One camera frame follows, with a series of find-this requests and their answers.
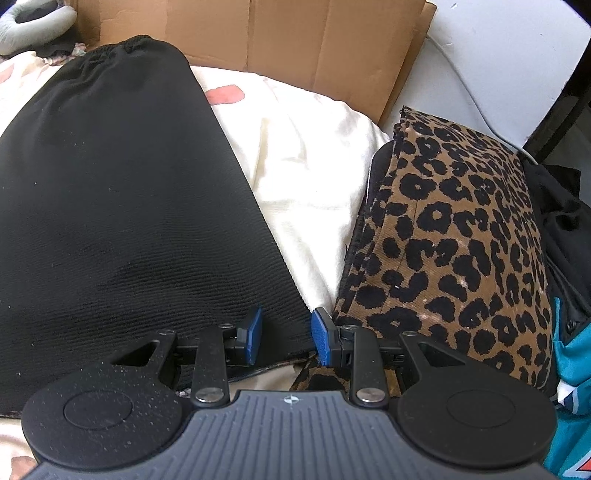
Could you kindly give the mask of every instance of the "crosshair symbol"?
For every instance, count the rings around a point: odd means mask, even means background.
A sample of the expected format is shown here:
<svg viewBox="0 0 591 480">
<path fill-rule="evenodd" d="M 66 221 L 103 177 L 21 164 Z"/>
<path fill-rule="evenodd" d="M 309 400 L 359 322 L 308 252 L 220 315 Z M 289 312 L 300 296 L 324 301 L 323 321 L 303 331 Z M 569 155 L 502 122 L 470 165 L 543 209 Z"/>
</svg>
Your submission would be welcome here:
<svg viewBox="0 0 591 480">
<path fill-rule="evenodd" d="M 283 399 L 283 401 L 285 403 L 288 403 L 289 405 L 294 405 L 294 404 L 298 403 L 300 401 L 300 399 L 298 397 L 296 397 L 295 395 L 288 395 L 288 396 L 286 396 L 286 398 Z"/>
</svg>

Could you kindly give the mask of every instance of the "leopard print garment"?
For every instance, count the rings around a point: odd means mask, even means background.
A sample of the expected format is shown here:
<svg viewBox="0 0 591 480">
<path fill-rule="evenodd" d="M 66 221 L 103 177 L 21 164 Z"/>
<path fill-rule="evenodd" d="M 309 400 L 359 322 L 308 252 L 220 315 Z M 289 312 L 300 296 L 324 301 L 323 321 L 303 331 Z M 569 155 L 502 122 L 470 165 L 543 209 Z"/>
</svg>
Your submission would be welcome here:
<svg viewBox="0 0 591 480">
<path fill-rule="evenodd" d="M 335 323 L 388 339 L 415 330 L 543 387 L 550 304 L 519 159 L 493 138 L 408 108 L 394 140 Z M 312 360 L 293 388 L 347 390 L 349 371 L 336 370 Z"/>
</svg>

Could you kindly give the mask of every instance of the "white wall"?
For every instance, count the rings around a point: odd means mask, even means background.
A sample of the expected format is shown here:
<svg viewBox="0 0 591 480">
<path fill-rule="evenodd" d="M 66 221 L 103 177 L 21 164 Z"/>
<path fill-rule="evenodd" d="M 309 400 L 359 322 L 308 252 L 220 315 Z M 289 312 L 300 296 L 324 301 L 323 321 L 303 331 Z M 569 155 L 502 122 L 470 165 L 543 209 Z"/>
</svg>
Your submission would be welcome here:
<svg viewBox="0 0 591 480">
<path fill-rule="evenodd" d="M 525 144 L 582 55 L 591 30 L 563 0 L 431 0 L 430 35 L 444 46 L 500 134 Z M 489 132 L 428 40 L 385 130 L 403 105 Z"/>
</svg>

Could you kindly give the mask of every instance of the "gray travel pillow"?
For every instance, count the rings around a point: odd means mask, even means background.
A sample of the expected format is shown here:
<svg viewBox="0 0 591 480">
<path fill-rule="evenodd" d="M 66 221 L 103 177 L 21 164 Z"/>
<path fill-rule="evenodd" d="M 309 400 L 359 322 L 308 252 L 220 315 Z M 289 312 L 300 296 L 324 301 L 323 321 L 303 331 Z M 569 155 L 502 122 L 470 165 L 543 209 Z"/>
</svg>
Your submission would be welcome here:
<svg viewBox="0 0 591 480">
<path fill-rule="evenodd" d="M 66 33 L 76 22 L 76 10 L 66 5 L 45 17 L 17 23 L 19 15 L 33 12 L 47 0 L 26 0 L 10 7 L 0 17 L 0 55 L 7 56 L 26 47 L 37 47 Z"/>
</svg>

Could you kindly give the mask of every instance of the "brown cardboard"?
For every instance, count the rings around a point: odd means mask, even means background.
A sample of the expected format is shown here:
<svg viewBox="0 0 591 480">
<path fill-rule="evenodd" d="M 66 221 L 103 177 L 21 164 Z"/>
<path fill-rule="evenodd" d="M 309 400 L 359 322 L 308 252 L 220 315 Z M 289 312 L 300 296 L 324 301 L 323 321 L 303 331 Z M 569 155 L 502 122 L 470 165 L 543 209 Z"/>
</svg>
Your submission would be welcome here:
<svg viewBox="0 0 591 480">
<path fill-rule="evenodd" d="M 410 71 L 413 68 L 414 61 L 417 59 L 417 56 L 421 51 L 423 42 L 425 42 L 425 37 L 427 36 L 427 32 L 429 31 L 431 21 L 433 20 L 436 11 L 437 6 L 428 2 L 425 3 L 423 11 L 418 18 L 417 24 L 415 25 L 413 39 L 411 40 L 410 46 L 408 47 L 406 58 L 402 63 L 402 67 L 400 68 L 400 72 L 396 78 L 396 83 L 394 83 L 394 88 L 392 89 L 390 98 L 388 98 L 386 107 L 384 108 L 382 116 L 379 119 L 379 126 L 383 126 L 383 124 L 388 120 L 390 112 L 392 111 L 392 107 L 394 106 L 396 100 L 398 100 L 400 92 L 402 92 L 402 88 L 404 87 L 408 75 L 410 75 Z"/>
<path fill-rule="evenodd" d="M 192 64 L 244 70 L 347 102 L 377 121 L 425 0 L 72 0 L 89 39 L 148 34 Z"/>
</svg>

